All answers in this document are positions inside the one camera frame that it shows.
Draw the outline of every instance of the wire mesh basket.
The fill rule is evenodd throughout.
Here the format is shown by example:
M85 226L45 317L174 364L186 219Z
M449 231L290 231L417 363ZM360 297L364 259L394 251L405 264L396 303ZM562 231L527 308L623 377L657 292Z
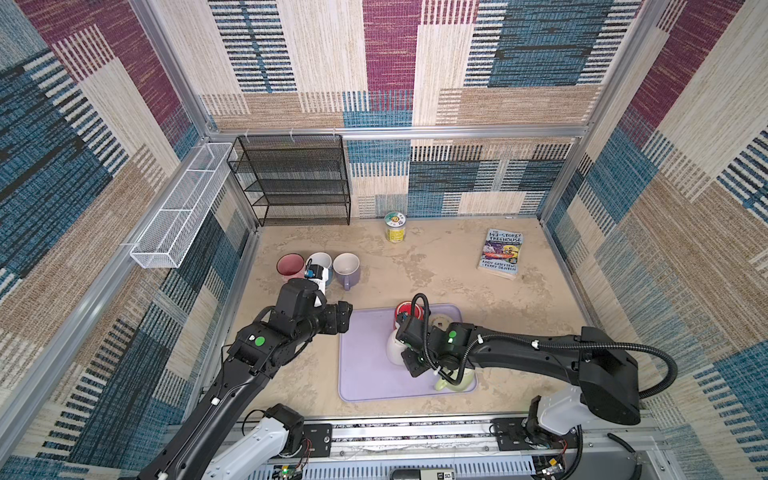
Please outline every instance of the wire mesh basket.
M204 145L131 249L142 268L178 268L236 161L232 144Z
M349 225L352 213L339 135L238 137L230 169L264 225Z

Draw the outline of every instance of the book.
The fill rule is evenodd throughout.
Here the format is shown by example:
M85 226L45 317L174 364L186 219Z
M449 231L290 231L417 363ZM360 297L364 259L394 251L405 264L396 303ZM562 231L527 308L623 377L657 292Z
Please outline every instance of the book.
M504 278L515 278L518 273L522 243L522 233L491 228L485 236L478 270L485 270Z

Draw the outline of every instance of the jar lid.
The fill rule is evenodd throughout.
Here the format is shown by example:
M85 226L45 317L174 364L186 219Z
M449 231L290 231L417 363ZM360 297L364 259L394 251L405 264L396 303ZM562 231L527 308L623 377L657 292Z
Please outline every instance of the jar lid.
M402 227L406 224L406 216L400 212L389 212L384 216L384 221L389 227Z

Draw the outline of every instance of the purple tray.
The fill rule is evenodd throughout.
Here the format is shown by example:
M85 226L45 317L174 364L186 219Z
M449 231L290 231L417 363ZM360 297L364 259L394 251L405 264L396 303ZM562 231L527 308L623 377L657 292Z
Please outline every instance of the purple tray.
M452 303L430 305L432 313L450 316L454 322L462 321L462 312ZM386 340L392 333L395 308L354 310L349 318L349 331L340 335L339 396L345 402L367 400L404 399L415 396L448 395L447 387L438 392L435 384L439 377L425 372L411 377L404 366L393 365L386 358ZM471 392L477 380L464 392Z

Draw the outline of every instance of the pink mug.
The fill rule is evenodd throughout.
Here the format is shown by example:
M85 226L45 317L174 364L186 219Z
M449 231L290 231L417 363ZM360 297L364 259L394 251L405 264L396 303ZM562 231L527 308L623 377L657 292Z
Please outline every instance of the pink mug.
M304 257L298 253L288 253L277 261L277 272L283 276L283 282L292 278L304 278Z

